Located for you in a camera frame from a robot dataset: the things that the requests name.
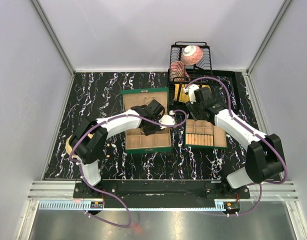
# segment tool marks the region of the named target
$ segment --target black wire rack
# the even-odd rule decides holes
[[[184,65],[182,63],[182,53],[189,45],[198,46],[203,52],[201,60],[194,65]],[[176,41],[173,45],[171,45],[170,66],[168,70],[169,108],[181,108],[187,110],[185,103],[179,101],[181,89],[190,81],[207,76],[220,77],[220,80],[228,87],[230,87],[228,81],[223,81],[221,77],[229,77],[231,79],[231,85],[233,86],[232,92],[235,98],[235,105],[232,104],[231,108],[235,113],[238,113],[241,104],[235,73],[232,71],[213,71],[210,47],[206,42],[202,41]],[[195,84],[200,88],[203,85],[209,85],[211,88],[212,86],[215,87],[219,85],[218,82],[210,80],[202,80]],[[179,85],[179,90],[177,96],[175,97],[176,85]]]

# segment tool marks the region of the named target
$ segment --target wall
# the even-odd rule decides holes
[[[166,70],[176,41],[246,69],[283,0],[39,0],[76,70]]]
[[[0,240],[46,162],[70,74],[28,0],[0,0]]]
[[[307,220],[307,0],[293,1],[251,76]]]

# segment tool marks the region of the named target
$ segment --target green box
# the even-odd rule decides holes
[[[192,148],[226,149],[226,132],[208,121],[188,119],[185,126],[185,146]]]
[[[168,87],[122,90],[120,93],[125,111],[134,106],[148,105],[155,99],[164,106],[165,114],[168,114]],[[140,128],[127,130],[125,132],[125,148],[127,154],[171,152],[170,129],[167,127],[149,136],[145,136]]]

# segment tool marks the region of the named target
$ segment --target reflective metal surface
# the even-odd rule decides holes
[[[244,202],[242,211],[252,206]],[[103,211],[100,217],[120,224],[124,211]],[[217,217],[201,212],[132,212],[135,226],[123,229],[88,218],[81,211],[39,210],[31,240],[295,240],[286,206],[261,202],[251,214]]]

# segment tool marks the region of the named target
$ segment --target black marble table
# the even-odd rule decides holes
[[[241,108],[237,114],[257,128],[257,121],[244,78],[236,74]],[[230,77],[219,77],[227,83],[233,105],[236,101]],[[167,87],[166,72],[85,72],[75,75],[53,153],[44,179],[76,179],[78,167],[69,161],[66,139],[84,116],[105,118],[124,111],[121,90]],[[214,97],[226,102],[220,85],[211,87]],[[191,149],[184,147],[185,126],[171,129],[172,152],[126,154],[125,133],[107,140],[105,155],[98,161],[103,179],[162,179],[197,180],[221,179],[244,166],[246,152],[230,135],[226,135],[227,149]]]

